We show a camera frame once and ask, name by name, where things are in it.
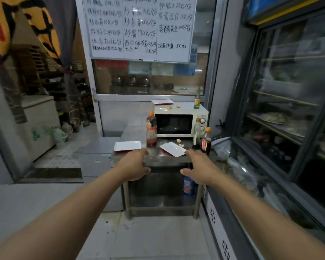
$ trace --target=table leg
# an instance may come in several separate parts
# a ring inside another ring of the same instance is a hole
[[[125,215],[128,220],[131,220],[129,182],[125,182],[123,184],[123,188],[124,188],[124,200],[125,200]]]
[[[202,195],[203,185],[199,184],[198,192],[196,194],[196,203],[195,203],[195,212],[194,212],[194,219],[196,220],[199,218],[199,210],[201,205],[201,195]]]

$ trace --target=microwave window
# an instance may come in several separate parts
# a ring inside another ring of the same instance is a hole
[[[158,134],[191,134],[193,115],[155,115]]]

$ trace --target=whiteboard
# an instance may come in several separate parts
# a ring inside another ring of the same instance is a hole
[[[83,0],[92,58],[188,63],[196,0]]]

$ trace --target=curtain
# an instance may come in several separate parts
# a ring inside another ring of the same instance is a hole
[[[70,105],[70,122],[78,126],[87,119],[77,87],[72,78],[72,47],[77,9],[75,0],[0,0],[0,83],[17,123],[25,123],[20,92],[3,63],[8,55],[16,26],[15,16],[21,9],[49,55],[64,73],[66,97]]]

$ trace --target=microwave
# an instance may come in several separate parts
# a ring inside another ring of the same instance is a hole
[[[201,131],[208,123],[208,110],[201,104],[199,109],[194,109],[194,102],[156,105],[154,114],[157,118],[157,136],[160,138],[192,138],[196,118],[201,119]]]

